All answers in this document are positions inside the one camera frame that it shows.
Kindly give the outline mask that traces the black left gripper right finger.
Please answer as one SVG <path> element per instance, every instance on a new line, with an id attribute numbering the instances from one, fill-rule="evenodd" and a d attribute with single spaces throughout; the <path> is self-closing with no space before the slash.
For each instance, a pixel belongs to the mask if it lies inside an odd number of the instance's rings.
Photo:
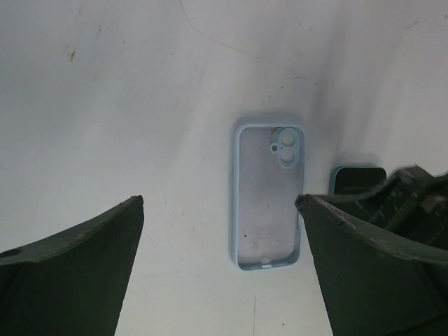
<path id="1" fill-rule="evenodd" d="M 318 195 L 295 205 L 334 335 L 446 335 L 447 251 L 353 217 Z"/>

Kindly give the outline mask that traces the black phone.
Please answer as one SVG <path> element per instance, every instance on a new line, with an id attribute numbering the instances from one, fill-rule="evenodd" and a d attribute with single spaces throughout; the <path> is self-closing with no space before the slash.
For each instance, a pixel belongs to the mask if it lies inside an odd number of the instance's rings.
<path id="1" fill-rule="evenodd" d="M 330 175 L 330 195 L 356 195 L 386 180 L 386 170 L 377 166 L 338 166 Z"/>

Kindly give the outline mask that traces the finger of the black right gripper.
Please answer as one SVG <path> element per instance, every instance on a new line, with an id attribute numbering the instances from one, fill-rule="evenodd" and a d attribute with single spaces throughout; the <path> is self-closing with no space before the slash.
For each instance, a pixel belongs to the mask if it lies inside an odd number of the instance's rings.
<path id="1" fill-rule="evenodd" d="M 438 249 L 447 249 L 447 174 L 399 169 L 363 200 L 366 222 Z"/>

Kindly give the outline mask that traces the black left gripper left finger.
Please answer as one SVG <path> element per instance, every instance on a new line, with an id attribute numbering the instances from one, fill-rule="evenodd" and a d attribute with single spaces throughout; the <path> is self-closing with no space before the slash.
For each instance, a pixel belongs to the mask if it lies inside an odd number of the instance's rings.
<path id="1" fill-rule="evenodd" d="M 114 335 L 144 227 L 144 199 L 1 253 L 2 335 Z"/>

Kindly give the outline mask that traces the light blue phone case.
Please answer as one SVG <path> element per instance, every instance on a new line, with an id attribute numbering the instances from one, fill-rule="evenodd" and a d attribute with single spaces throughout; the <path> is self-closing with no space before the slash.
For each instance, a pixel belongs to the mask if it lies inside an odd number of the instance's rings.
<path id="1" fill-rule="evenodd" d="M 232 257 L 244 271 L 294 264 L 300 255 L 305 138 L 298 125 L 250 122 L 232 142 Z"/>

